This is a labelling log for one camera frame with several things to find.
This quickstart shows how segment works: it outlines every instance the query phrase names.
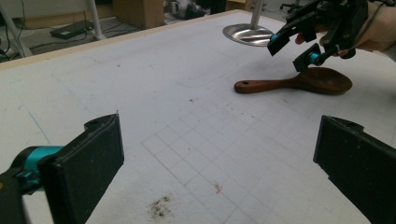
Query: white table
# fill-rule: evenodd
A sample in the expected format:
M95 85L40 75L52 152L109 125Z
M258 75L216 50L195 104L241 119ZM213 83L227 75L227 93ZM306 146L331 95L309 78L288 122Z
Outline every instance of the white table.
M0 12L22 57L32 56L33 54L20 37L20 32L18 32L13 18L53 16L85 10L89 10L92 14L93 37L96 40L106 39L100 28L94 0L0 0Z
M339 96L238 94L242 79L294 77L292 61L310 46L271 57L221 32L250 19L221 13L1 63L0 170L24 148L65 145L119 110L125 164L88 223L369 223L312 158L322 115L396 147L396 63L359 50L330 58L323 66L354 84ZM150 204L163 196L171 214L153 220ZM50 223L44 193L25 200L33 223Z

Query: spoon bowl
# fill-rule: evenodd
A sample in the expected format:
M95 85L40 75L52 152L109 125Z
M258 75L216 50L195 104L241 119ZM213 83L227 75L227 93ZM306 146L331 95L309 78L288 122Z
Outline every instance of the spoon bowl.
M293 78L280 80L243 80L234 84L239 93L256 93L280 88L311 91L320 94L342 94L352 88L352 81L343 74L325 67L312 67Z

